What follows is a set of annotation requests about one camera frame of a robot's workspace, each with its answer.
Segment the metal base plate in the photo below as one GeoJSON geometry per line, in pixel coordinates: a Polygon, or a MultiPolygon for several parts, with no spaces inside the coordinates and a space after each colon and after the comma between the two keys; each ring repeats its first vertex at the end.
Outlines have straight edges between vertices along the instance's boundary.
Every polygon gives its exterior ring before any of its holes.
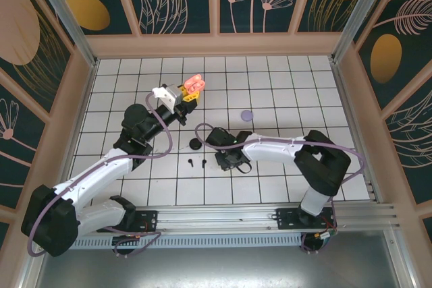
{"type": "Polygon", "coordinates": [[[333,211],[331,207],[323,208],[321,214],[311,218],[311,223],[303,224],[298,218],[298,208],[278,208],[276,210],[275,220],[278,229],[326,229],[327,224],[323,217],[333,225],[333,211]]]}

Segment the white grid floor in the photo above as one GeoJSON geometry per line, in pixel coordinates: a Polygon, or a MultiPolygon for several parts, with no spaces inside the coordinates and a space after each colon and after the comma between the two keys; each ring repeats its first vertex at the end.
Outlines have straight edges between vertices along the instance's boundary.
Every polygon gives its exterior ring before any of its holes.
{"type": "MultiPolygon", "coordinates": [[[[354,148],[341,100],[327,57],[255,56],[185,57],[168,59],[101,60],[76,147],[72,176],[97,162],[112,148],[122,129],[124,110],[144,104],[145,96],[160,84],[179,85],[200,73],[206,82],[198,108],[186,126],[170,125],[174,148],[167,157],[144,162],[137,170],[114,181],[92,203],[121,194],[137,206],[245,204],[299,202],[308,184],[295,166],[258,162],[243,175],[222,171],[214,150],[188,147],[198,123],[207,122],[237,134],[255,131],[285,138],[311,129],[336,144],[354,148]],[[251,109],[254,119],[242,121],[251,109]],[[188,163],[192,159],[194,167],[188,163]],[[202,168],[203,159],[207,160],[202,168]]],[[[151,142],[164,152],[167,136],[151,142]]],[[[349,173],[359,168],[352,158],[349,173]]],[[[362,175],[342,186],[335,200],[369,200],[362,175]]]]}

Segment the tile grid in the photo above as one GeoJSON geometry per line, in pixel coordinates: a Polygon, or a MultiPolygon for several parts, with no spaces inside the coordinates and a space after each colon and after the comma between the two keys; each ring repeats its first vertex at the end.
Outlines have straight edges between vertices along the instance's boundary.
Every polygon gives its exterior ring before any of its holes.
{"type": "MultiPolygon", "coordinates": [[[[120,67],[122,66],[122,61],[120,60],[120,62],[119,62],[119,69],[118,69],[118,71],[117,71],[117,75],[116,75],[116,77],[115,77],[115,84],[114,84],[114,91],[115,91],[115,87],[117,87],[117,81],[118,81],[118,79],[119,79],[119,73],[120,73],[120,67]]],[[[112,98],[112,100],[111,100],[111,106],[110,106],[110,108],[109,108],[109,111],[110,111],[110,113],[108,114],[108,121],[109,121],[109,116],[110,116],[110,114],[111,114],[111,109],[112,109],[112,107],[113,107],[113,103],[114,103],[114,95],[113,94],[113,98],[112,98]]],[[[108,122],[107,122],[107,127],[105,128],[105,135],[104,135],[104,137],[103,137],[103,143],[102,143],[102,149],[101,149],[101,155],[103,154],[103,146],[104,146],[104,144],[105,144],[105,138],[107,137],[107,130],[108,130],[108,122]]],[[[120,196],[122,195],[122,189],[123,189],[123,177],[121,178],[121,187],[120,187],[120,196]]]]}
{"type": "MultiPolygon", "coordinates": [[[[184,82],[184,58],[182,58],[182,82],[184,82]]],[[[180,134],[178,136],[178,148],[180,150],[180,134]]],[[[177,205],[177,198],[178,198],[178,166],[180,164],[180,154],[177,154],[177,177],[176,177],[176,181],[175,181],[175,205],[177,205]]]]}
{"type": "MultiPolygon", "coordinates": [[[[287,60],[287,64],[288,64],[288,69],[290,70],[290,74],[291,74],[291,68],[290,68],[290,63],[288,62],[288,57],[286,58],[287,60]]],[[[271,74],[270,74],[270,65],[269,65],[269,58],[265,57],[265,61],[267,62],[267,69],[269,70],[269,79],[270,79],[270,86],[271,88],[271,98],[273,99],[273,106],[274,106],[274,110],[275,110],[275,116],[276,116],[276,128],[277,128],[277,135],[279,137],[281,137],[281,133],[280,133],[280,129],[279,129],[279,123],[277,121],[277,111],[276,111],[276,102],[275,102],[275,95],[274,95],[274,91],[273,91],[273,86],[271,84],[271,74]]],[[[288,190],[288,179],[286,177],[286,168],[285,168],[285,164],[282,165],[283,167],[283,174],[284,174],[284,179],[285,179],[285,187],[286,187],[286,196],[288,197],[288,201],[290,201],[290,191],[288,190]]]]}
{"type": "MultiPolygon", "coordinates": [[[[160,69],[160,74],[159,74],[159,84],[161,84],[161,81],[162,81],[162,62],[161,62],[161,69],[160,69]]],[[[147,206],[149,205],[149,201],[150,201],[151,174],[152,174],[151,171],[152,171],[152,169],[153,169],[153,159],[151,159],[150,173],[148,175],[149,176],[148,177],[148,180],[149,180],[148,184],[149,185],[148,185],[148,190],[147,190],[147,203],[146,203],[147,206]]]]}
{"type": "MultiPolygon", "coordinates": [[[[229,107],[230,102],[228,101],[228,77],[227,77],[227,58],[224,57],[223,58],[223,62],[225,63],[225,87],[227,88],[227,90],[225,91],[226,93],[226,97],[227,97],[227,107],[229,107]]],[[[230,129],[230,110],[227,109],[227,122],[228,122],[228,128],[230,129]]],[[[233,180],[232,180],[232,176],[231,176],[231,201],[232,203],[234,203],[234,187],[233,187],[233,180]]]]}
{"type": "MultiPolygon", "coordinates": [[[[249,64],[248,64],[248,57],[246,57],[246,74],[248,76],[248,90],[249,90],[249,104],[250,104],[250,110],[253,112],[253,108],[252,108],[252,95],[250,92],[250,78],[249,78],[249,64]]],[[[254,119],[252,118],[252,129],[253,132],[255,132],[255,123],[254,123],[254,119]]],[[[258,163],[255,163],[256,165],[256,178],[258,179],[258,190],[259,190],[259,202],[262,203],[263,202],[263,194],[261,191],[261,179],[259,176],[259,166],[258,163]]]]}

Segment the leaf illustration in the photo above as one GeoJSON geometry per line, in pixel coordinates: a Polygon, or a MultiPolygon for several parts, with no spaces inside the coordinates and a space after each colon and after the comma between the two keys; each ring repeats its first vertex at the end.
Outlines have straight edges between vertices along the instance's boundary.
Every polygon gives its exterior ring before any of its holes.
{"type": "Polygon", "coordinates": [[[429,109],[432,109],[432,91],[414,106],[401,109],[391,114],[390,122],[387,126],[390,132],[400,131],[404,127],[411,126],[413,121],[421,115],[427,114],[429,109]]]}
{"type": "Polygon", "coordinates": [[[149,0],[141,0],[140,27],[145,34],[152,34],[155,30],[155,15],[149,0]]]}
{"type": "Polygon", "coordinates": [[[181,34],[187,21],[187,0],[141,0],[139,23],[145,34],[181,34]]]}
{"type": "Polygon", "coordinates": [[[405,1],[396,17],[391,20],[394,20],[394,26],[399,34],[420,35],[420,31],[425,30],[432,22],[432,0],[405,1]]]}

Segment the black object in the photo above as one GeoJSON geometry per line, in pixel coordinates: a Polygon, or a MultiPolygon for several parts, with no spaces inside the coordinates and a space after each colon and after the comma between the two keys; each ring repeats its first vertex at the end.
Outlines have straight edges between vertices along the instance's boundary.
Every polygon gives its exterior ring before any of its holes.
{"type": "Polygon", "coordinates": [[[193,138],[189,141],[189,147],[196,151],[203,147],[203,143],[201,143],[198,138],[193,138]]]}
{"type": "Polygon", "coordinates": [[[318,251],[323,247],[324,240],[320,237],[315,237],[314,233],[306,233],[304,238],[304,246],[312,251],[318,251]]]}
{"type": "MultiPolygon", "coordinates": [[[[327,136],[315,130],[310,131],[304,140],[334,144],[327,136]]],[[[304,145],[296,152],[294,163],[313,189],[320,194],[333,197],[338,194],[351,159],[342,150],[304,145]],[[321,154],[319,160],[314,156],[318,153],[321,154]]]]}
{"type": "MultiPolygon", "coordinates": [[[[186,124],[186,115],[193,112],[196,108],[196,99],[186,102],[182,101],[174,107],[172,114],[167,107],[161,105],[156,108],[156,112],[161,116],[166,125],[178,120],[182,125],[186,124]]],[[[149,140],[163,131],[162,125],[157,118],[150,114],[146,107],[141,104],[130,105],[124,112],[124,119],[121,123],[123,130],[121,131],[119,140],[114,144],[114,148],[120,148],[124,152],[133,155],[148,155],[152,151],[149,140]]],[[[132,170],[139,167],[145,159],[133,159],[132,170]]]]}
{"type": "MultiPolygon", "coordinates": [[[[23,234],[30,235],[33,224],[42,209],[57,196],[54,191],[55,189],[50,189],[45,185],[40,185],[33,191],[21,225],[23,234]]],[[[59,256],[75,242],[79,224],[72,201],[60,198],[42,218],[33,241],[50,255],[59,256]]]]}
{"type": "MultiPolygon", "coordinates": [[[[121,220],[121,223],[117,226],[112,226],[113,229],[125,232],[154,232],[157,226],[157,211],[156,210],[136,210],[135,205],[129,200],[116,195],[110,197],[121,204],[126,210],[126,213],[121,220]]],[[[98,229],[99,233],[111,232],[107,229],[98,229]]]]}
{"type": "MultiPolygon", "coordinates": [[[[222,127],[215,127],[209,136],[207,136],[205,142],[214,146],[229,146],[232,144],[243,143],[251,134],[252,132],[241,131],[237,137],[235,137],[222,127]]],[[[236,168],[243,163],[250,162],[243,154],[242,147],[231,148],[229,150],[217,150],[215,157],[217,164],[224,171],[236,168]]]]}
{"type": "Polygon", "coordinates": [[[308,220],[305,221],[301,213],[300,207],[298,208],[278,208],[273,219],[277,221],[278,229],[318,229],[325,230],[327,223],[322,219],[324,217],[330,224],[333,224],[333,211],[331,207],[324,207],[321,214],[313,217],[307,214],[308,220]]]}

